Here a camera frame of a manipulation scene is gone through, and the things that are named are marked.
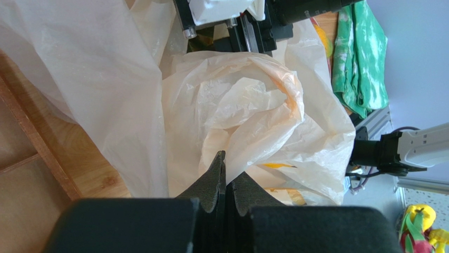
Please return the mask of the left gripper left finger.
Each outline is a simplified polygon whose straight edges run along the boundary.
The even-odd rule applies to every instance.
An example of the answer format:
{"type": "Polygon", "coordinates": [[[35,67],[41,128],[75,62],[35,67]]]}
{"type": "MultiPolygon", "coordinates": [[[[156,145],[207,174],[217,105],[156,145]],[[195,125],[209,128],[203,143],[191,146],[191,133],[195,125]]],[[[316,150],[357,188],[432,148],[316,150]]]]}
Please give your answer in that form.
{"type": "Polygon", "coordinates": [[[227,186],[225,156],[225,151],[218,151],[209,169],[176,198],[196,198],[206,213],[213,213],[223,208],[227,186]]]}

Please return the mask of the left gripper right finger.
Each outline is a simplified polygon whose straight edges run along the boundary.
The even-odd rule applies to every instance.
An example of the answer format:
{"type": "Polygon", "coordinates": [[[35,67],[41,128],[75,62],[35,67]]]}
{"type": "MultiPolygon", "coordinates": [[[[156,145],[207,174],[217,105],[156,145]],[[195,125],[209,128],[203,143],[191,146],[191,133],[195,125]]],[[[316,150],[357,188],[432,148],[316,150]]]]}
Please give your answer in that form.
{"type": "Polygon", "coordinates": [[[244,217],[253,207],[284,206],[246,172],[228,184],[228,212],[244,217]]]}

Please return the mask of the banana print plastic bag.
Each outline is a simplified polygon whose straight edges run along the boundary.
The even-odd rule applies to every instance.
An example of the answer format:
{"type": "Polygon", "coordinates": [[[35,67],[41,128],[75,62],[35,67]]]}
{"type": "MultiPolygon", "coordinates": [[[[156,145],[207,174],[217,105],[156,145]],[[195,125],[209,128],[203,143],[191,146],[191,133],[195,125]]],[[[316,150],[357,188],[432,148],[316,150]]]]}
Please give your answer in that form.
{"type": "Polygon", "coordinates": [[[272,56],[186,53],[172,1],[1,1],[1,49],[134,197],[175,197],[226,153],[285,204],[340,205],[354,126],[311,21],[272,56]]]}

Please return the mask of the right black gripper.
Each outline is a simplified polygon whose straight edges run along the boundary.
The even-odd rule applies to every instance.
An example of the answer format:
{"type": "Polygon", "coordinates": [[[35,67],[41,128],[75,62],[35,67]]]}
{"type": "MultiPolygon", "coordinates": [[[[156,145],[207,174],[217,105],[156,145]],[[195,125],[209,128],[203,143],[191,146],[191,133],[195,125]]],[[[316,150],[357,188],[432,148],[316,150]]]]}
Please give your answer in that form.
{"type": "Polygon", "coordinates": [[[278,21],[272,1],[265,1],[263,21],[257,21],[248,11],[237,18],[197,26],[188,1],[174,1],[181,30],[188,40],[188,52],[212,50],[218,52],[252,52],[272,54],[277,42],[293,37],[293,25],[278,21]]]}

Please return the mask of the yellow green fake mango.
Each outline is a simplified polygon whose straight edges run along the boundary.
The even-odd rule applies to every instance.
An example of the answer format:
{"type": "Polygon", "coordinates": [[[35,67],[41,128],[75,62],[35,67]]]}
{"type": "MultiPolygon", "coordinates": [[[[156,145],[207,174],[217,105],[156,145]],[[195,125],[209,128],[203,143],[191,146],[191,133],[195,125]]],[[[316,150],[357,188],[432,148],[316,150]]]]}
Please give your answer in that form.
{"type": "Polygon", "coordinates": [[[313,24],[313,26],[314,26],[314,29],[316,30],[324,48],[325,48],[326,57],[330,58],[332,56],[333,50],[334,50],[333,43],[327,36],[326,32],[318,24],[313,24]]]}

